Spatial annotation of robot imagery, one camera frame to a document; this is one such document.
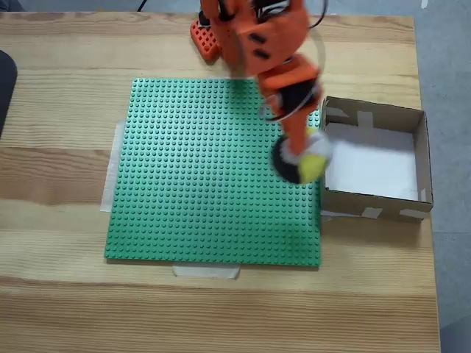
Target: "light wood grain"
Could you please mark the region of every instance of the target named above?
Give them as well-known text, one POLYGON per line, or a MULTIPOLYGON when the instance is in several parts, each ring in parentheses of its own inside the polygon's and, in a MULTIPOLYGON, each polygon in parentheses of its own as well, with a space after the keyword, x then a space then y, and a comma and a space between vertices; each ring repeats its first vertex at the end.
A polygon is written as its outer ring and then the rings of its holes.
MULTIPOLYGON (((185 278, 103 259, 132 79, 228 76, 199 58, 193 18, 0 13, 18 65, 0 140, 0 352, 438 352, 430 220, 326 222, 318 271, 185 278)), ((420 107, 411 18, 330 16, 301 51, 325 54, 331 96, 420 107)))

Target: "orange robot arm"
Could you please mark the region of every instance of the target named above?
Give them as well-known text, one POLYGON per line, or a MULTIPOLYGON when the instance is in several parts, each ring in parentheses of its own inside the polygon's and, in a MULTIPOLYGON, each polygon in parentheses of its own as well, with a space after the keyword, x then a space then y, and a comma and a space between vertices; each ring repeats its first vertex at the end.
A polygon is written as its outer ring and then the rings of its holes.
POLYGON ((206 60, 221 54, 229 66, 242 66, 246 74, 257 77, 261 93, 276 115, 269 121, 279 121, 285 133, 281 162, 287 163, 284 166, 290 173, 294 165, 304 177, 286 176, 280 171, 283 165, 278 168, 277 163, 275 168, 290 182, 317 177, 328 156, 320 167, 315 166, 316 172, 302 165, 303 160, 313 161, 305 158, 313 151, 306 122, 322 95, 319 68, 296 54, 310 29, 304 1, 201 0, 201 8, 191 27, 197 48, 206 60))

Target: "white tape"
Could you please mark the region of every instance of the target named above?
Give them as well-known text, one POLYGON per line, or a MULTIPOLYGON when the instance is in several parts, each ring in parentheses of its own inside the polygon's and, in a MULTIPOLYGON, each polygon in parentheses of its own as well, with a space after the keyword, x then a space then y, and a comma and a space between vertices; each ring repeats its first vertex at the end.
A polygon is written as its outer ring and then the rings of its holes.
POLYGON ((360 217, 359 215, 350 215, 349 213, 338 213, 324 210, 321 210, 321 215, 325 215, 327 217, 360 217))
POLYGON ((417 210, 408 210, 408 209, 401 210, 399 214, 407 215, 408 217, 420 218, 420 219, 424 219, 425 217, 427 217, 426 212, 417 211, 417 210))
POLYGON ((175 276, 236 278, 241 267, 237 263, 174 263, 175 276))
POLYGON ((105 187, 103 188, 102 205, 100 211, 111 212, 115 193, 116 178, 118 176, 119 157, 123 147, 124 139, 124 120, 119 121, 115 128, 115 137, 111 147, 110 162, 106 172, 105 187))
POLYGON ((372 112, 361 112, 356 113, 358 119, 358 127, 373 128, 373 113, 372 112))
POLYGON ((345 112, 340 108, 326 107, 325 112, 327 113, 327 115, 334 115, 334 116, 341 116, 344 118, 348 118, 348 115, 345 114, 345 112))
POLYGON ((426 191, 426 189, 422 189, 420 191, 420 201, 427 202, 427 191, 426 191))
POLYGON ((382 208, 365 207, 361 217, 376 219, 380 216, 381 211, 383 211, 382 208))

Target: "green lego baseplate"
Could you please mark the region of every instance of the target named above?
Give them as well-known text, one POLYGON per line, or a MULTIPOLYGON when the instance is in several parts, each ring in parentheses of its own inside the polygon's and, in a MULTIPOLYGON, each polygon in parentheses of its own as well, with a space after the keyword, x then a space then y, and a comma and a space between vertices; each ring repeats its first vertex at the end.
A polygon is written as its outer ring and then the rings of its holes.
POLYGON ((135 79, 105 257, 319 266, 319 182, 276 174, 261 102, 251 79, 135 79))

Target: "cardboard box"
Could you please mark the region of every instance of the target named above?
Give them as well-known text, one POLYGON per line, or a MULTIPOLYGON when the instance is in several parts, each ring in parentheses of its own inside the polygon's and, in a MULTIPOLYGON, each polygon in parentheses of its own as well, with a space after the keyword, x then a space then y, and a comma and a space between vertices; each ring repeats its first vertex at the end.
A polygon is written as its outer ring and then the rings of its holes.
POLYGON ((427 118, 421 110, 327 97, 333 144, 322 210, 419 222, 433 206, 427 118))

